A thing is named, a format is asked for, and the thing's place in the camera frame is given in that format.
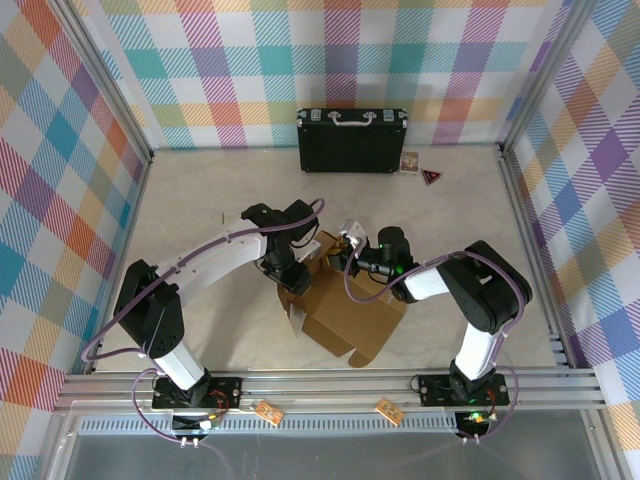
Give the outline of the left black connector board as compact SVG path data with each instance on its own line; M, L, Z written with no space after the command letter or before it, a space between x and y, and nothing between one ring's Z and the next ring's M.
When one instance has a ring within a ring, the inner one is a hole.
M210 431L217 429L221 425L223 419L224 415L222 413L209 413L197 417L173 415L172 429Z

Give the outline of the orange printed tag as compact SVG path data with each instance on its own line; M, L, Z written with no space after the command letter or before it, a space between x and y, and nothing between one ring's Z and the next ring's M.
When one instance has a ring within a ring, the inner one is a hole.
M269 424L278 427L284 418L284 413L278 408L261 401L254 409L254 412Z
M404 421L404 412L391 401L382 398L375 406L375 411L396 427Z

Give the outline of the left aluminium frame post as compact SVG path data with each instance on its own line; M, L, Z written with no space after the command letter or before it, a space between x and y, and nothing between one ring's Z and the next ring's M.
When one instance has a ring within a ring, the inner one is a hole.
M151 164L154 158L153 148L117 86L116 80L73 2L71 0L46 0L46 2L60 21L64 32L69 36L82 63L93 78L99 92L105 97L134 149L147 164Z

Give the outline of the right black connector board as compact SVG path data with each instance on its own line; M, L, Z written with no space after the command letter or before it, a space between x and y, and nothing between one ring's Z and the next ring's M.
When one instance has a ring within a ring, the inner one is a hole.
M493 420L488 412L456 412L457 435L461 438L471 438L485 435Z

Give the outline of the black connector board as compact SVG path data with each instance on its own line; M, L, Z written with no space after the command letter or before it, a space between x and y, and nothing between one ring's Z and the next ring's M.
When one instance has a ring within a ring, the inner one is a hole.
M461 438L471 438L485 435L493 420L488 412L456 412L457 435Z
M223 419L224 415L222 413L209 413L197 417L173 415L172 429L210 431L217 429L221 425Z

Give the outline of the brown cardboard box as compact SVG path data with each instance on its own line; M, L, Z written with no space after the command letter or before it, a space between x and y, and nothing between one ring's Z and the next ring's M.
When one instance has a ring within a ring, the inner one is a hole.
M359 304L353 297L369 298L382 289L361 272L355 278L329 266L327 251L338 238L321 231L315 240L318 254L305 262L313 275L302 296L277 288L279 301L294 332L302 332L336 357L349 354L353 368L369 365L383 349L405 316L407 305L387 292L371 303Z

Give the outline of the right aluminium side rail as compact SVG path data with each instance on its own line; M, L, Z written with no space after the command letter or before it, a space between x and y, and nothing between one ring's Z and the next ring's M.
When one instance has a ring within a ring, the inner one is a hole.
M529 222L524 197L522 196L509 155L501 143L494 145L498 172L505 187L506 196L515 217L515 223L524 249L525 258L531 274L531 286L550 334L552 351L556 364L565 368L576 368L576 358L569 337L562 325L560 311L553 295L550 281L542 262L534 230Z

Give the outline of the aluminium frame post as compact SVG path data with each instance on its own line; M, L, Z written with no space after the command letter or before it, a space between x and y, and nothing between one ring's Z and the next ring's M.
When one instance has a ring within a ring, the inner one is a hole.
M69 36L82 63L93 78L99 92L105 97L134 149L147 164L151 164L154 158L153 148L117 86L116 80L73 2L71 0L46 0L46 2L60 21L64 32Z
M521 106L516 110L504 141L500 143L502 154L512 151L531 123L546 90L556 78L583 26L599 0L572 0L565 19L560 23L556 37L547 48L540 66L532 79Z

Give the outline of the right aluminium frame post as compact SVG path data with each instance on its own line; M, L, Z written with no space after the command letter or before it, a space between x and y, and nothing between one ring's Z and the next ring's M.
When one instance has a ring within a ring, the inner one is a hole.
M546 90L556 78L583 26L599 0L572 0L565 19L560 23L556 37L547 48L540 66L532 79L521 106L516 110L504 141L500 143L502 154L512 151L531 123Z

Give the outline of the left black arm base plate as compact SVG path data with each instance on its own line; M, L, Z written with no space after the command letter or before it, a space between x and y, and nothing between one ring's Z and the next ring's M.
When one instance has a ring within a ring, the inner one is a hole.
M153 409L227 410L238 408L242 394L240 377L206 376L188 390L180 389L167 377L152 382Z

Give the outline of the aluminium frame rail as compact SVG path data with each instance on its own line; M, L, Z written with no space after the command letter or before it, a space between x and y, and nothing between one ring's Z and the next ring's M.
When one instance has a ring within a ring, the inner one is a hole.
M371 413L385 398L406 413L422 409L411 369L262 370L219 372L242 379L241 412L264 401L286 414ZM133 409L135 372L98 371L69 376L54 407L78 410ZM511 404L519 410L593 410L605 406L591 369L525 367L505 374Z

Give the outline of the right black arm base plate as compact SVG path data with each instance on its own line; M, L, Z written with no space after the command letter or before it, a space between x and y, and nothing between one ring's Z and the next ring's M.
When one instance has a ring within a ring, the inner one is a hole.
M505 377L494 374L490 381L466 399L460 397L450 384L448 374L416 374L410 386L420 397L422 407L507 406L510 403Z

